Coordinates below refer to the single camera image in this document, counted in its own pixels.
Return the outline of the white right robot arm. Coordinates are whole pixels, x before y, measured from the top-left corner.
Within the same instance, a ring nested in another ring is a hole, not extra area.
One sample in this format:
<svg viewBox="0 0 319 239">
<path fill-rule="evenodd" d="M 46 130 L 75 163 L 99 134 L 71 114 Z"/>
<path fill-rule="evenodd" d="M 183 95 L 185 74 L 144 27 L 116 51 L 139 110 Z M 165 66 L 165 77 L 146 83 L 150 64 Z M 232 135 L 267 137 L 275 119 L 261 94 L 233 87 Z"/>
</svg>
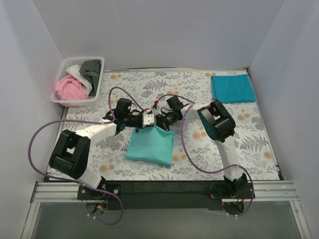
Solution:
<svg viewBox="0 0 319 239">
<path fill-rule="evenodd" d="M 247 189 L 247 173 L 239 165 L 239 156 L 235 148 L 236 123 L 231 114 L 219 100 L 213 100 L 209 104 L 184 105 L 179 99 L 181 96 L 173 95 L 167 100 L 170 109 L 167 113 L 158 113 L 155 116 L 156 125 L 166 131 L 176 122 L 181 122 L 181 142 L 189 162 L 200 172 L 206 174 L 224 173 L 226 189 L 225 195 L 230 197 L 244 196 Z M 190 158 L 183 138 L 183 127 L 186 120 L 200 120 L 205 132 L 217 145 L 223 168 L 217 171 L 207 171 L 199 168 Z"/>
</svg>

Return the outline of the mint green t shirt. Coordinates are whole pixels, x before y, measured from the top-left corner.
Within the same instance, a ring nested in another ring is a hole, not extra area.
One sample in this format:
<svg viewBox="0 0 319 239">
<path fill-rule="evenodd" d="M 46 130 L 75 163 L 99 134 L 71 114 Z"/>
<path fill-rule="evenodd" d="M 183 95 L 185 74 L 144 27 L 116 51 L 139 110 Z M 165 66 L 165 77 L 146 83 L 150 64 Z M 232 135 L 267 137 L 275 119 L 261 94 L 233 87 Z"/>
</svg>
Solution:
<svg viewBox="0 0 319 239">
<path fill-rule="evenodd" d="M 171 166 L 174 139 L 174 131 L 166 131 L 158 126 L 134 130 L 125 159 Z"/>
</svg>

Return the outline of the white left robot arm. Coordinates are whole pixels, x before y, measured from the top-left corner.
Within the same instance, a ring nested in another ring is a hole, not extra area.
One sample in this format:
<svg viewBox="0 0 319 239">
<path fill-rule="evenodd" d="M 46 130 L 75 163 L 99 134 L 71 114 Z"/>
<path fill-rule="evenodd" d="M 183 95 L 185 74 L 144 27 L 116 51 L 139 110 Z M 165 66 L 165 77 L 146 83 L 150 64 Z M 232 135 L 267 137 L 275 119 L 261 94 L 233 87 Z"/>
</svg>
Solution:
<svg viewBox="0 0 319 239">
<path fill-rule="evenodd" d="M 142 129 L 155 122 L 151 110 L 131 110 L 131 106 L 131 100 L 121 98 L 116 108 L 109 110 L 98 124 L 76 131 L 62 131 L 49 166 L 85 186 L 101 190 L 105 179 L 88 166 L 90 148 L 127 127 Z"/>
</svg>

